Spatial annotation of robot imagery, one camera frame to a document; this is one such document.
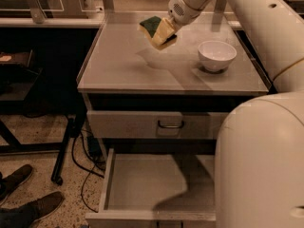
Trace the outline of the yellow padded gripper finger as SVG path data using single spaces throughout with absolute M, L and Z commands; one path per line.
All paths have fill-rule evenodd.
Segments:
M 168 18 L 162 18 L 152 37 L 152 45 L 157 48 L 169 46 L 177 39 L 174 25 Z

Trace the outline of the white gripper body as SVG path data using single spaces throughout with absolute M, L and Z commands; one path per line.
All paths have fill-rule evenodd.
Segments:
M 201 13 L 202 0 L 170 0 L 169 21 L 175 30 L 191 24 Z

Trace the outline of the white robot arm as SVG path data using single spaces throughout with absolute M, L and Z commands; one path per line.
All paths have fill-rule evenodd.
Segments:
M 176 29 L 210 0 L 170 0 Z M 304 22 L 283 0 L 226 0 L 275 86 L 235 108 L 218 133 L 217 228 L 304 228 Z

